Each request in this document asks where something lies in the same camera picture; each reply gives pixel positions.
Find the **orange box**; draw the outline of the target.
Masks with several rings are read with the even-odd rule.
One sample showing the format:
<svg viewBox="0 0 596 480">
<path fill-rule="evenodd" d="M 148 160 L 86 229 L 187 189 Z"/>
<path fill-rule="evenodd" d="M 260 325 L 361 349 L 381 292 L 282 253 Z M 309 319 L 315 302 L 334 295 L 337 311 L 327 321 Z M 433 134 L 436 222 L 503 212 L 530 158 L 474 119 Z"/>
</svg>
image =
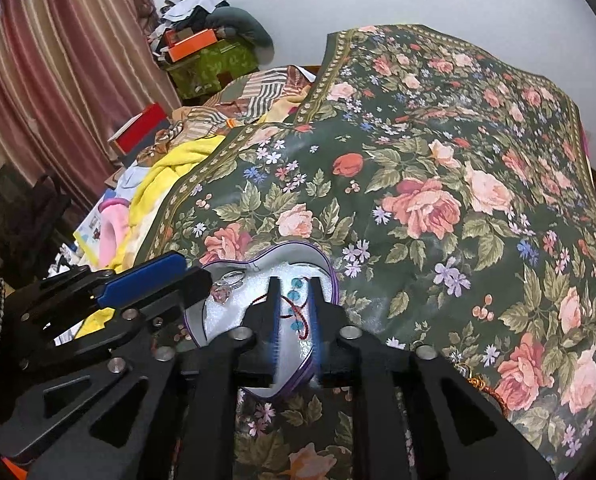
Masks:
<svg viewBox="0 0 596 480">
<path fill-rule="evenodd" d="M 206 47 L 217 43 L 217 36 L 212 29 L 205 29 L 201 32 L 191 35 L 185 39 L 179 40 L 169 48 L 169 56 L 172 62 L 177 62 L 194 54 Z"/>
</svg>

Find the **pink slipper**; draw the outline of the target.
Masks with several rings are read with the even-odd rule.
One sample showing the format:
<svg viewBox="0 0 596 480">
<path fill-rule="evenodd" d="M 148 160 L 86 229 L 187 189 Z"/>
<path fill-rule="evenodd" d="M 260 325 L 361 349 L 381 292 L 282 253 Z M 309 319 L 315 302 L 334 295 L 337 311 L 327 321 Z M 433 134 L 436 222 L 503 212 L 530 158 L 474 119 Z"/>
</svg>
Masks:
<svg viewBox="0 0 596 480">
<path fill-rule="evenodd" d="M 108 266 L 129 229 L 129 202 L 124 198 L 107 198 L 98 206 L 100 213 L 100 244 L 98 264 Z"/>
</svg>

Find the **striped red curtain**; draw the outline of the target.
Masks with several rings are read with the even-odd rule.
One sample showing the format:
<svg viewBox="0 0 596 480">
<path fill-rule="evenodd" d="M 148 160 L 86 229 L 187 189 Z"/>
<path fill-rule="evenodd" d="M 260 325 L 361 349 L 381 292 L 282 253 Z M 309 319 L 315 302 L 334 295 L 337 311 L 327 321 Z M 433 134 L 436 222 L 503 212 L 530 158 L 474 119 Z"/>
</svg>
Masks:
<svg viewBox="0 0 596 480">
<path fill-rule="evenodd" d="M 0 0 L 0 168 L 54 172 L 90 208 L 115 170 L 109 136 L 179 106 L 147 42 L 156 21 L 153 0 Z"/>
</svg>

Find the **striped patterned quilt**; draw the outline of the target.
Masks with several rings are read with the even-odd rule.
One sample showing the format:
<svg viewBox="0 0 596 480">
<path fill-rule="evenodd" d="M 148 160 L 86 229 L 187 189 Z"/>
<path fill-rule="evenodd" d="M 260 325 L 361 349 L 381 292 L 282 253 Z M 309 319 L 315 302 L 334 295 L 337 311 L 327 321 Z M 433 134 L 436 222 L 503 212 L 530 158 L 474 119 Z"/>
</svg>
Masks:
<svg viewBox="0 0 596 480">
<path fill-rule="evenodd" d="M 283 122 L 295 112 L 311 89 L 315 76 L 305 68 L 287 65 L 261 70 L 231 81 L 200 105 L 173 110 L 155 139 L 136 156 L 136 163 L 151 167 L 172 148 L 239 126 Z"/>
</svg>

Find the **yellow blanket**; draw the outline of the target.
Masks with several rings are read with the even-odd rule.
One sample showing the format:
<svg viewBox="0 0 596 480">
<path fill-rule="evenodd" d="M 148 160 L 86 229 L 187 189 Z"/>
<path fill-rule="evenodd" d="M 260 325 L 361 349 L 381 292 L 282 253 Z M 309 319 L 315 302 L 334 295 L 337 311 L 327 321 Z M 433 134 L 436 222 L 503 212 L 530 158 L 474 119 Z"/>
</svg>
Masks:
<svg viewBox="0 0 596 480">
<path fill-rule="evenodd" d="M 108 257 L 98 256 L 100 269 L 119 274 L 132 268 L 138 248 L 164 197 L 179 179 L 206 160 L 224 140 L 225 136 L 218 134 L 184 142 L 171 148 L 151 166 L 126 207 L 127 212 L 121 216 L 119 230 L 106 235 L 106 224 L 100 227 L 100 243 L 114 241 Z"/>
</svg>

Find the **heart shaped purple tin box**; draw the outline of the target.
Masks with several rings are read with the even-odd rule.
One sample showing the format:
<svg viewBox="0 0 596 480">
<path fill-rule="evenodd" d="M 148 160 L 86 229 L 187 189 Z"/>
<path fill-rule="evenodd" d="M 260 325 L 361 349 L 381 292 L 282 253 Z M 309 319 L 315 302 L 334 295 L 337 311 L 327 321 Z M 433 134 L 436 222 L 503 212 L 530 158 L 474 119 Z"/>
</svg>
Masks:
<svg viewBox="0 0 596 480">
<path fill-rule="evenodd" d="M 199 346 L 246 323 L 249 309 L 266 300 L 270 280 L 279 281 L 274 300 L 272 356 L 273 382 L 266 388 L 246 391 L 260 400 L 288 396 L 313 375 L 313 323 L 310 282 L 319 280 L 324 299 L 338 300 L 338 283 L 329 260 L 304 242 L 287 242 L 266 248 L 260 255 L 236 261 L 217 259 L 205 263 L 212 287 L 209 297 L 185 311 L 187 333 Z"/>
</svg>

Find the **red white box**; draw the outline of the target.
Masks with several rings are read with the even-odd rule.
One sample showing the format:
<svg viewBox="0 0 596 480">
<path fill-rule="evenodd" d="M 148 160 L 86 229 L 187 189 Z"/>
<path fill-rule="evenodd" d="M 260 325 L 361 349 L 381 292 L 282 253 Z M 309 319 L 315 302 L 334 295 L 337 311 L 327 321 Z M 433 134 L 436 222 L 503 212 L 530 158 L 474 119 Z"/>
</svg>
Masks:
<svg viewBox="0 0 596 480">
<path fill-rule="evenodd" d="M 129 157 L 153 144 L 156 133 L 169 126 L 168 115 L 161 105 L 151 103 L 120 127 L 107 143 L 119 157 Z"/>
</svg>

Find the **floral green bed cover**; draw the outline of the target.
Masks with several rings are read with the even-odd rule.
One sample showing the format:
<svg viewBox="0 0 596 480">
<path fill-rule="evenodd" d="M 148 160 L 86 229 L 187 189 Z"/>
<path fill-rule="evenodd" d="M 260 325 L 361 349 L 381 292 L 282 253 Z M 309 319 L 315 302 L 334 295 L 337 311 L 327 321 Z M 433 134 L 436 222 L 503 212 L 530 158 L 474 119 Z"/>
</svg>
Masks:
<svg viewBox="0 0 596 480">
<path fill-rule="evenodd" d="M 596 193 L 574 102 L 419 25 L 328 36 L 288 118 L 230 131 L 138 259 L 306 242 L 349 320 L 483 380 L 559 479 L 596 439 Z"/>
</svg>

